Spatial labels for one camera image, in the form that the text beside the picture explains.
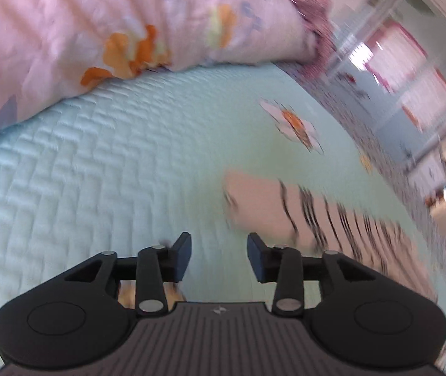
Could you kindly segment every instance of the mattress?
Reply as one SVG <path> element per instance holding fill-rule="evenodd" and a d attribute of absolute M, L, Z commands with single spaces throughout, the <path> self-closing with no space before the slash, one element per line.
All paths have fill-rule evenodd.
<path fill-rule="evenodd" d="M 309 153 L 260 107 L 276 101 L 310 121 L 324 154 Z M 181 288 L 195 301 L 267 301 L 246 233 L 224 215 L 228 168 L 299 183 L 401 223 L 426 243 L 384 179 L 368 173 L 343 128 L 274 65 L 148 72 L 109 81 L 0 132 L 0 307 L 103 250 L 133 256 L 192 234 Z M 446 281 L 436 271 L 446 313 Z M 305 283 L 306 300 L 319 301 Z"/>

